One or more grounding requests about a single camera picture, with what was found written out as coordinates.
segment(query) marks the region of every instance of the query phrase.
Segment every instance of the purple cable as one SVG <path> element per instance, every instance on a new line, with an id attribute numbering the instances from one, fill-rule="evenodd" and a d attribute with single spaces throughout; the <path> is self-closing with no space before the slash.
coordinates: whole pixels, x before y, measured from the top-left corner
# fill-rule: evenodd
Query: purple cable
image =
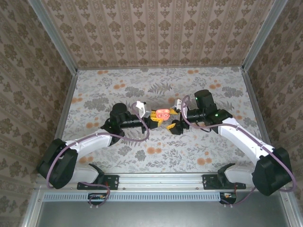
<path id="1" fill-rule="evenodd" d="M 127 137 L 124 137 L 124 136 L 118 136 L 118 135 L 115 135 L 115 134 L 112 134 L 112 133 L 108 133 L 108 132 L 100 132 L 100 133 L 96 133 L 96 134 L 92 134 L 92 135 L 89 135 L 87 137 L 84 137 L 80 140 L 78 140 L 77 142 L 73 142 L 69 145 L 67 145 L 65 148 L 62 149 L 62 151 L 59 152 L 59 154 L 56 156 L 56 158 L 54 159 L 53 163 L 51 164 L 51 167 L 49 168 L 48 170 L 48 173 L 47 173 L 47 176 L 46 176 L 46 186 L 48 188 L 53 188 L 52 186 L 50 186 L 49 184 L 49 178 L 51 176 L 51 173 L 53 171 L 53 168 L 56 164 L 56 162 L 59 160 L 59 157 L 70 147 L 76 145 L 76 144 L 79 144 L 85 140 L 88 140 L 90 138 L 93 138 L 93 137 L 97 137 L 97 136 L 112 136 L 112 137 L 118 137 L 120 139 L 124 139 L 124 140 L 128 140 L 128 141 L 133 141 L 133 142 L 143 142 L 143 141 L 146 141 L 149 136 L 150 136 L 150 130 L 149 128 L 147 127 L 147 125 L 145 124 L 144 120 L 141 119 L 141 117 L 139 116 L 139 114 L 135 111 L 134 109 L 134 106 L 136 105 L 136 103 L 133 103 L 132 104 L 132 110 L 134 111 L 135 115 L 138 117 L 138 119 L 141 121 L 141 123 L 143 124 L 143 126 L 146 128 L 146 137 L 144 139 L 139 139 L 139 140 L 135 140 L 135 139 L 132 139 L 132 138 L 127 138 Z"/>
<path id="2" fill-rule="evenodd" d="M 255 138 L 253 138 L 251 135 L 249 135 L 245 130 L 243 130 L 242 128 L 237 128 L 236 125 L 233 125 L 233 124 L 214 124 L 214 125 L 209 125 L 209 126 L 198 126 L 198 125 L 194 125 L 192 123 L 190 123 L 187 118 L 185 117 L 184 115 L 184 111 L 183 111 L 183 108 L 186 107 L 186 103 L 185 101 L 190 99 L 189 96 L 185 96 L 183 99 L 182 99 L 182 102 L 181 102 L 181 114 L 182 114 L 182 117 L 184 119 L 184 121 L 194 127 L 194 128 L 198 128 L 198 129 L 210 129 L 210 128 L 214 128 L 214 127 L 218 127 L 218 126 L 229 126 L 229 127 L 233 127 L 233 128 L 236 128 L 238 129 L 239 131 L 241 131 L 243 134 L 245 134 L 248 138 L 250 138 L 252 141 L 254 141 L 259 147 L 262 147 L 262 144 L 257 141 Z M 295 180 L 294 178 L 294 175 L 292 174 L 292 172 L 287 168 L 287 166 L 281 162 L 274 154 L 272 154 L 272 152 L 270 150 L 268 150 L 267 148 L 263 147 L 262 149 L 264 149 L 275 161 L 277 161 L 277 163 L 279 163 L 283 169 L 285 169 L 285 171 L 289 174 L 289 176 L 291 177 L 292 181 L 293 181 L 293 186 L 290 188 L 290 189 L 279 189 L 279 191 L 281 192 L 293 192 L 296 187 L 297 187 L 297 181 Z"/>
<path id="3" fill-rule="evenodd" d="M 255 189 L 256 189 L 256 187 L 254 187 L 254 188 L 248 193 L 248 195 L 244 197 L 244 199 L 242 199 L 241 201 L 239 201 L 239 202 L 237 202 L 237 203 L 230 204 L 228 201 L 223 200 L 223 199 L 221 199 L 221 201 L 225 202 L 226 204 L 229 204 L 230 206 L 237 206 L 237 205 L 243 203 L 243 202 L 244 202 L 244 201 L 245 201 L 245 200 L 254 192 Z"/>
<path id="4" fill-rule="evenodd" d="M 110 196 L 110 188 L 106 185 L 103 185 L 103 184 L 93 184 L 93 183 L 86 183 L 86 182 L 81 182 L 82 184 L 84 185 L 87 185 L 87 186 L 96 186 L 96 187 L 103 187 L 103 188 L 106 188 L 107 189 L 107 196 L 105 197 L 105 199 L 102 201 L 102 203 L 100 203 L 98 206 L 102 206 L 109 198 Z M 90 196 L 90 199 L 89 199 L 89 204 L 90 206 L 93 206 L 93 204 L 91 203 L 91 200 L 93 197 L 97 196 L 98 194 L 95 194 L 95 195 L 91 195 Z"/>

